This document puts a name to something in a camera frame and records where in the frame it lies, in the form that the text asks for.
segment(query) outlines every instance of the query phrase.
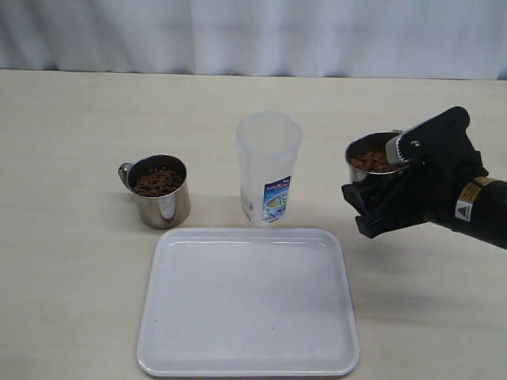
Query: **brown pellets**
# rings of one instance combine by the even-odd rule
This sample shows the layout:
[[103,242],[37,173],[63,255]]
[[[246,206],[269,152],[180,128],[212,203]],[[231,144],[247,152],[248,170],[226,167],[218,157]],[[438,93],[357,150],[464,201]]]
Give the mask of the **brown pellets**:
[[153,168],[137,180],[133,190],[141,196],[165,196],[179,188],[183,180],[181,174],[166,167]]
[[387,162],[385,152],[370,150],[350,159],[350,163],[358,169],[370,173],[389,173],[400,169],[399,166]]

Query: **clear plastic container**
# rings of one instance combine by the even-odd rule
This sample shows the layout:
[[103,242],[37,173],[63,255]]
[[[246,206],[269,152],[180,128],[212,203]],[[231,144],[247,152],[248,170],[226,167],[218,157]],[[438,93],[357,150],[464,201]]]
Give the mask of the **clear plastic container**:
[[301,127],[282,112],[259,112],[236,128],[242,209],[251,226],[276,226],[284,217],[301,145]]

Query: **stainless steel cup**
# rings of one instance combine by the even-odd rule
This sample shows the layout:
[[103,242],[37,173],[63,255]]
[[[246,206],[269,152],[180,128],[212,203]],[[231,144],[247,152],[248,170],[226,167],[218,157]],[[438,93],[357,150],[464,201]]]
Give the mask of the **stainless steel cup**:
[[[165,196],[148,197],[134,192],[133,188],[140,176],[149,169],[161,168],[174,170],[184,178],[179,188]],[[135,204],[141,220],[148,226],[167,230],[182,223],[190,214],[189,189],[187,187],[187,169],[178,158],[158,154],[144,158],[135,164],[125,162],[118,168],[118,175],[125,187],[135,196]]]
[[356,157],[358,154],[365,154],[369,150],[385,151],[387,142],[400,133],[402,133],[402,131],[376,132],[370,135],[364,135],[352,141],[345,149],[345,160],[349,164],[350,182],[361,182],[368,178],[368,176],[376,176],[382,181],[389,181],[393,176],[399,175],[405,169],[404,167],[386,173],[368,172],[352,165],[350,159]]

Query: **white backdrop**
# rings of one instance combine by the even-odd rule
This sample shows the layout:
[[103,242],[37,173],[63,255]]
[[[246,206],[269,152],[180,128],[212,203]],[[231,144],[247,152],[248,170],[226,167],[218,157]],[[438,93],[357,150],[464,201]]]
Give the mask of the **white backdrop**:
[[507,78],[507,0],[0,0],[0,68]]

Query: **white tray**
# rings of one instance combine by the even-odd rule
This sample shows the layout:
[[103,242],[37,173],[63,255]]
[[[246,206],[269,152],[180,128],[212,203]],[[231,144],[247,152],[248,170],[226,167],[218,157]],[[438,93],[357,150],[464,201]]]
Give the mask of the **white tray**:
[[153,376],[342,376],[360,356],[340,245],[312,229],[176,229],[137,345]]

